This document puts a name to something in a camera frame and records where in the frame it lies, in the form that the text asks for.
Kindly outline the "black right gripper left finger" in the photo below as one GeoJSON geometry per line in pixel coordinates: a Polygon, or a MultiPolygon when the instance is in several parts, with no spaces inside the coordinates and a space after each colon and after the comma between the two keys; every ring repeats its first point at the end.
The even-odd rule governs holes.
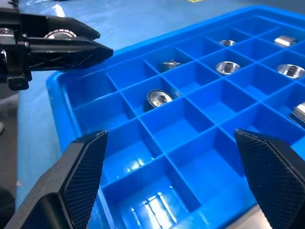
{"type": "Polygon", "coordinates": [[[72,141],[37,180],[4,229],[86,229],[97,197],[107,131],[72,141]]]}

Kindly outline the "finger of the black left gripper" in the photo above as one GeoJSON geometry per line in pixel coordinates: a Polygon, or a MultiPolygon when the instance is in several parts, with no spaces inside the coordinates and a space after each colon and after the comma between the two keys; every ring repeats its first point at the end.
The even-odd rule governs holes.
{"type": "Polygon", "coordinates": [[[112,57],[114,50],[88,38],[29,38],[28,68],[32,71],[85,69],[112,57]]]}
{"type": "Polygon", "coordinates": [[[71,37],[86,37],[95,40],[100,33],[90,26],[70,17],[50,15],[20,15],[22,31],[29,37],[48,38],[54,33],[65,32],[71,37]]]}

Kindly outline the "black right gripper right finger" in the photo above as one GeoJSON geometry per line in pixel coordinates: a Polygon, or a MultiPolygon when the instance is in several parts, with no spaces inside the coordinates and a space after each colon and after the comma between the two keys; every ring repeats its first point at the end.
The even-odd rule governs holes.
{"type": "Polygon", "coordinates": [[[305,160],[280,138],[234,132],[249,188],[272,229],[305,229],[305,160]]]}

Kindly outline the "blue compartment tray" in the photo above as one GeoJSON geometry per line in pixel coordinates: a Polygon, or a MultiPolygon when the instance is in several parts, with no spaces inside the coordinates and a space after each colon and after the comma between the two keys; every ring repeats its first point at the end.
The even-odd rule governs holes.
{"type": "Polygon", "coordinates": [[[115,52],[100,65],[46,82],[61,149],[106,130],[102,177],[87,229],[222,229],[256,204],[235,129],[286,140],[305,159],[305,15],[252,6],[115,52]],[[280,47],[275,38],[297,40],[280,47]],[[222,46],[219,41],[237,44],[222,46]],[[161,72],[160,63],[182,63],[161,72]],[[221,75],[219,62],[241,69],[221,75]],[[144,112],[150,90],[181,96],[144,112]]]}

